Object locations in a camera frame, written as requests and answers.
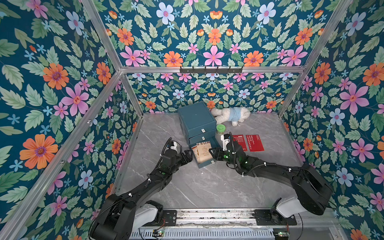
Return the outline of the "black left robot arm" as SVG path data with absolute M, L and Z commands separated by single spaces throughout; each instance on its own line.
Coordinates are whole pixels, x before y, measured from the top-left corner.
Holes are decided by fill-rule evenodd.
M 178 153 L 168 149 L 161 154 L 160 163 L 134 189 L 110 195 L 102 205 L 99 215 L 93 220 L 88 237 L 93 240 L 128 240 L 134 231 L 135 215 L 154 194 L 163 190 L 181 166 L 193 160 L 193 151 Z

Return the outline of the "beige postcard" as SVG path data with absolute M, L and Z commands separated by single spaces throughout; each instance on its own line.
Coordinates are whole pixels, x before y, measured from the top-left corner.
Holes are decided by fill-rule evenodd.
M 211 148 L 212 146 L 210 142 L 197 143 L 194 147 L 192 147 L 198 164 L 203 164 L 212 159 L 212 155 L 209 152 L 209 149 Z

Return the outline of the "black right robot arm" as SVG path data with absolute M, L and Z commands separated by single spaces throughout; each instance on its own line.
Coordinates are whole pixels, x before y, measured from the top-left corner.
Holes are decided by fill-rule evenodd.
M 224 148 L 209 149 L 209 152 L 213 159 L 232 165 L 243 177 L 265 178 L 293 188 L 295 196 L 280 199 L 272 207 L 284 218 L 303 212 L 321 216 L 329 205 L 333 194 L 331 186 L 308 164 L 290 167 L 263 161 L 246 155 L 235 141 L 230 141 Z

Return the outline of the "red postcard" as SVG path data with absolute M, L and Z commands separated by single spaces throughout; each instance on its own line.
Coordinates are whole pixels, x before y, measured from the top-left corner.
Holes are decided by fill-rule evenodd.
M 246 152 L 248 148 L 245 142 L 244 135 L 233 135 L 233 137 L 234 137 L 234 140 L 242 147 L 243 151 Z
M 262 152 L 264 146 L 259 135 L 246 135 L 250 152 Z

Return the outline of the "teal drawer cabinet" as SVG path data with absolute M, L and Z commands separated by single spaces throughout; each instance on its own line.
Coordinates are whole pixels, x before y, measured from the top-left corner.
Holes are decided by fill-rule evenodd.
M 208 149 L 219 148 L 216 139 L 217 121 L 204 102 L 198 102 L 178 109 L 181 128 L 187 143 L 194 152 L 198 167 L 201 169 L 216 162 Z M 198 147 L 207 149 L 205 154 L 198 153 Z

